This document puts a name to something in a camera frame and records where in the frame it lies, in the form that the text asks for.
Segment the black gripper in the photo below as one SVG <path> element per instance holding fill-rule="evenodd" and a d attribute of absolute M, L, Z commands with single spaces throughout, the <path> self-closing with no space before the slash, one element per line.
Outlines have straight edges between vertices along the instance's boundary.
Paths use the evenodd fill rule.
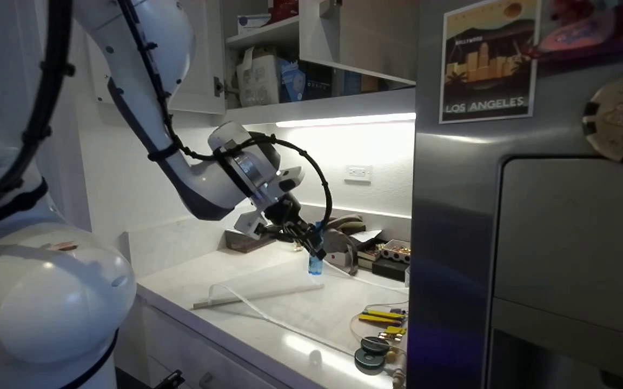
<path fill-rule="evenodd" d="M 320 232 L 320 229 L 301 217 L 301 205 L 291 195 L 283 195 L 276 203 L 264 210 L 266 221 L 270 222 L 270 230 L 276 230 L 276 240 L 293 241 L 303 246 L 309 255 L 315 253 L 309 235 L 312 229 Z"/>

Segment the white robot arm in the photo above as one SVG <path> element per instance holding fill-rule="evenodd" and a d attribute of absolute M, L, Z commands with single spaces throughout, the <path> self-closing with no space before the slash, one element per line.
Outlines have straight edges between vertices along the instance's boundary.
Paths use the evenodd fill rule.
<path fill-rule="evenodd" d="M 235 226 L 279 232 L 320 255 L 320 226 L 301 217 L 297 168 L 281 141 L 221 122 L 196 154 L 172 130 L 168 100 L 185 80 L 194 33 L 180 0 L 36 0 L 36 44 L 20 43 L 0 8 L 0 389 L 114 389 L 114 344 L 134 297 L 130 262 L 91 232 L 76 148 L 51 134 L 65 105 L 72 33 L 85 29 L 108 65 L 108 93 L 128 130 L 198 221 L 245 200 Z"/>

